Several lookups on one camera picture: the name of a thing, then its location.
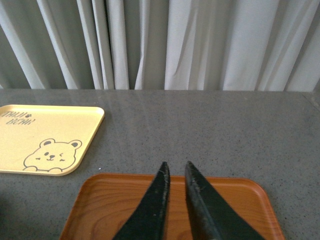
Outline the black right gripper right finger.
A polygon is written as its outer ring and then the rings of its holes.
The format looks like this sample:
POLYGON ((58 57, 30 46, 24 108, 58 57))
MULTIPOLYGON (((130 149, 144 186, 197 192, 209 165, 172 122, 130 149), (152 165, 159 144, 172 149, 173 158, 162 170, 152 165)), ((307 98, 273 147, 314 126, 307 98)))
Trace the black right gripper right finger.
POLYGON ((185 192, 192 237, 195 240, 263 240, 195 165, 185 165, 185 192))

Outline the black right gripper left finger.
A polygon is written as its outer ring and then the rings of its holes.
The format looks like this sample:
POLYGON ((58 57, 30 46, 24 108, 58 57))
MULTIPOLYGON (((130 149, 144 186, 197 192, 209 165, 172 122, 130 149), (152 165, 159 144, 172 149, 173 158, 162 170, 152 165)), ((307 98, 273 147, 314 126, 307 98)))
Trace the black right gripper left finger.
POLYGON ((162 240, 166 228, 170 184, 169 166, 164 161, 137 208, 113 239, 162 240))

